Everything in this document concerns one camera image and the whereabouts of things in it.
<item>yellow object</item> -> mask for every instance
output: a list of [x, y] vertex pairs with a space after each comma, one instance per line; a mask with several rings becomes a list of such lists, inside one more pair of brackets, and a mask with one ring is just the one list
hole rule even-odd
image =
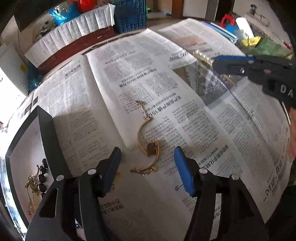
[[27, 72], [27, 67], [24, 66], [23, 64], [20, 66], [20, 69], [25, 73]]
[[248, 47], [248, 46], [254, 47], [259, 42], [260, 39], [261, 39], [260, 36], [256, 36], [254, 38], [249, 39], [249, 45], [248, 45], [248, 40], [244, 39], [244, 40], [242, 40], [242, 44], [246, 47]]
[[123, 175], [120, 172], [117, 172], [115, 174], [115, 178], [111, 187], [111, 190], [109, 191], [110, 193], [114, 191], [115, 189], [115, 184], [118, 183], [118, 181], [123, 177]]

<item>green object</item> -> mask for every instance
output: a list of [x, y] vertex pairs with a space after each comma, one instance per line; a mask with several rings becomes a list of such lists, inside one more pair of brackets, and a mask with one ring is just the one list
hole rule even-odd
[[149, 18], [148, 11], [150, 11], [150, 8], [146, 6], [146, 18]]
[[293, 54], [291, 49], [288, 49], [281, 44], [277, 44], [271, 39], [263, 38], [259, 41], [255, 48], [250, 49], [253, 55], [270, 55], [276, 57], [288, 57]]

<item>blue plastic basket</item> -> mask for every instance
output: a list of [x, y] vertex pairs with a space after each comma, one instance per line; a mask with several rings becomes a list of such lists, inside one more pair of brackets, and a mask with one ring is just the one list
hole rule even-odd
[[133, 8], [137, 10], [138, 13], [146, 13], [146, 3], [145, 0], [122, 0], [111, 2], [115, 6], [126, 6], [128, 8]]
[[120, 33], [146, 27], [146, 13], [115, 18], [115, 26]]
[[139, 13], [133, 7], [124, 4], [116, 6], [114, 20], [115, 27], [120, 33], [146, 27], [146, 13]]

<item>gold bracelet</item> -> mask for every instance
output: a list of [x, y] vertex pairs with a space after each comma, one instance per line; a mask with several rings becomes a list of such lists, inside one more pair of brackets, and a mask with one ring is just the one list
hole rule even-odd
[[142, 174], [142, 175], [148, 175], [150, 174], [152, 171], [154, 172], [157, 172], [158, 169], [154, 166], [156, 164], [156, 162], [158, 161], [158, 158], [159, 158], [159, 141], [153, 141], [153, 142], [150, 142], [148, 145], [147, 145], [147, 151], [142, 147], [141, 145], [141, 142], [140, 142], [140, 132], [142, 130], [142, 128], [146, 125], [146, 123], [148, 123], [149, 121], [152, 120], [151, 117], [148, 116], [148, 113], [147, 111], [144, 109], [144, 102], [142, 101], [136, 101], [136, 104], [140, 105], [142, 107], [142, 110], [144, 111], [144, 114], [147, 118], [147, 120], [145, 120], [145, 122], [140, 126], [139, 130], [138, 130], [138, 133], [137, 133], [137, 142], [138, 142], [138, 146], [139, 148], [142, 150], [142, 152], [146, 155], [146, 156], [151, 156], [151, 155], [156, 155], [155, 159], [154, 159], [154, 162], [147, 168], [144, 168], [144, 169], [138, 169], [138, 168], [133, 168], [131, 169], [131, 172], [136, 172], [136, 173], [139, 173], [139, 174]]

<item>red stool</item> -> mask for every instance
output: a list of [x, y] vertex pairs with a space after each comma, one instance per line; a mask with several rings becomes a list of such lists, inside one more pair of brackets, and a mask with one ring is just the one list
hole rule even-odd
[[225, 14], [224, 17], [221, 20], [221, 23], [220, 23], [220, 27], [221, 28], [225, 28], [227, 26], [227, 24], [224, 26], [224, 21], [225, 20], [226, 21], [230, 20], [230, 25], [232, 25], [232, 26], [235, 26], [236, 25], [235, 18], [232, 17], [232, 16], [230, 16], [230, 15], [228, 15], [228, 14]]

